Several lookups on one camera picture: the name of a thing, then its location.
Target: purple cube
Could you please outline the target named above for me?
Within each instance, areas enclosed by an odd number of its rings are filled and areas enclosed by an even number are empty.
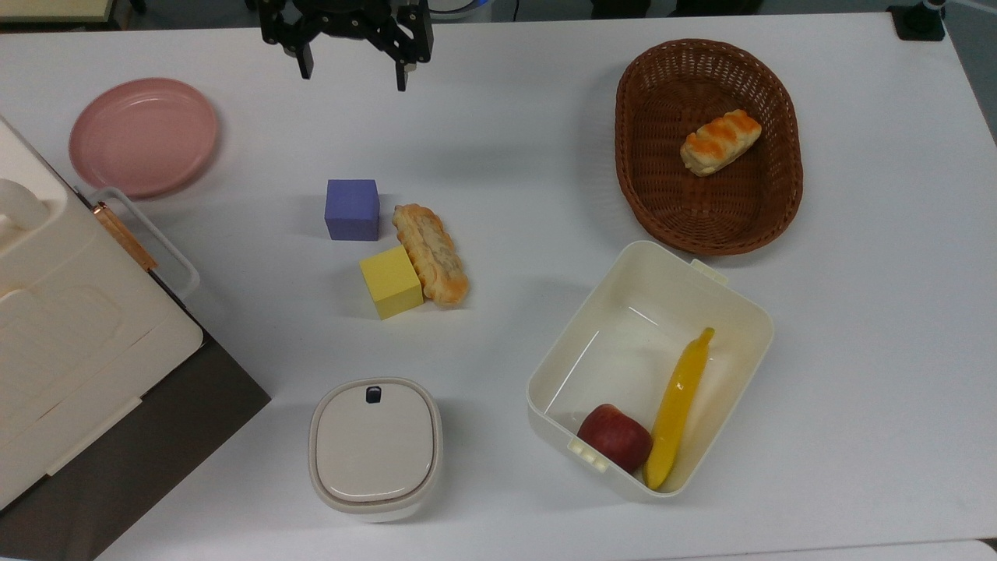
[[[374,180],[329,180],[325,195],[325,225],[333,240],[376,242],[381,200]]]

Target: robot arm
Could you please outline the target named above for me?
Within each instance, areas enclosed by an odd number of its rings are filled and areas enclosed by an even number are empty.
[[[287,0],[258,0],[263,41],[280,44],[298,61],[301,77],[311,77],[311,40],[325,33],[332,37],[366,39],[395,60],[398,91],[404,92],[408,74],[416,64],[429,62],[433,52],[429,0],[393,5],[392,0],[293,0],[301,17],[293,24],[281,11]]]

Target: plastic fruit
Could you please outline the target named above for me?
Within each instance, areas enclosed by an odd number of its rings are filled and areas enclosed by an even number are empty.
[[[631,473],[651,453],[651,433],[609,403],[588,413],[578,429],[578,438]]]
[[[706,369],[713,333],[713,328],[707,327],[699,338],[686,345],[668,380],[661,406],[658,407],[658,416],[651,428],[654,444],[647,464],[644,465],[644,484],[651,489],[660,487],[675,465],[689,407],[699,387],[699,380],[703,377],[703,370]]]

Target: pink plate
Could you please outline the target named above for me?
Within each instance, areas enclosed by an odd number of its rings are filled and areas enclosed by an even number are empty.
[[[211,104],[167,78],[126,82],[80,114],[69,158],[93,187],[117,187],[133,199],[184,187],[207,166],[218,136]]]

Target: storage box lid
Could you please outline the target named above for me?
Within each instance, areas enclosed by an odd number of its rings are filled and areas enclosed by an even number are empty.
[[[424,391],[402,378],[358,380],[334,389],[316,409],[316,484],[353,504],[417,491],[438,449],[436,418]]]

